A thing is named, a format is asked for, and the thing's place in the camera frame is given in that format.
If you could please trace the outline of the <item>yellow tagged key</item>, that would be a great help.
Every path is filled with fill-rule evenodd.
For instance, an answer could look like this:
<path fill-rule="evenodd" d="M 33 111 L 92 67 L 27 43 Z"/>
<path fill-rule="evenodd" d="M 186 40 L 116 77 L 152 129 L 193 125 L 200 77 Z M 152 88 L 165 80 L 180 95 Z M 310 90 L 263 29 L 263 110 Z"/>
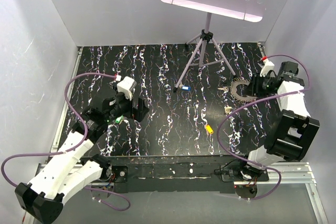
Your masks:
<path fill-rule="evenodd" d="M 208 134 L 212 135 L 214 133 L 213 128 L 209 124 L 206 124 L 204 127 Z"/>

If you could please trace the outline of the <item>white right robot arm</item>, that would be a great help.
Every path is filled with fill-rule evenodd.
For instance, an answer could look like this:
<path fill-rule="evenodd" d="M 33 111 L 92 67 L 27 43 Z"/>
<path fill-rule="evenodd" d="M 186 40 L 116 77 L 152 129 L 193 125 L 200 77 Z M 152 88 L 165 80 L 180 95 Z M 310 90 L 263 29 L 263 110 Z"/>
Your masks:
<path fill-rule="evenodd" d="M 298 64 L 292 61 L 281 63 L 279 71 L 274 72 L 274 64 L 264 59 L 259 74 L 254 74 L 247 93 L 258 98 L 277 94 L 280 113 L 266 135 L 263 146 L 251 151 L 249 162 L 238 166 L 238 176 L 248 181 L 259 177 L 269 166 L 282 161 L 302 160 L 320 127 L 305 106 L 301 92 L 304 80 L 298 77 Z"/>

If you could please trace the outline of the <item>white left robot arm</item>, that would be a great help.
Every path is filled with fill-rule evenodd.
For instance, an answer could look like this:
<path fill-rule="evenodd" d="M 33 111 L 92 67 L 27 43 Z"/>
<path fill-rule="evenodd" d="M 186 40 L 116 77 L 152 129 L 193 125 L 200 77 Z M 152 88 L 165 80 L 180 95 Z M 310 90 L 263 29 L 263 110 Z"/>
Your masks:
<path fill-rule="evenodd" d="M 108 124 L 120 116 L 141 122 L 149 108 L 143 98 L 137 106 L 119 92 L 104 99 L 101 106 L 89 106 L 81 113 L 84 123 L 76 122 L 67 139 L 48 164 L 28 183 L 19 183 L 15 194 L 20 206 L 41 223 L 53 223 L 65 203 L 89 183 L 106 182 L 111 178 L 112 165 L 102 155 L 96 154 L 71 172 L 83 155 L 107 131 Z"/>

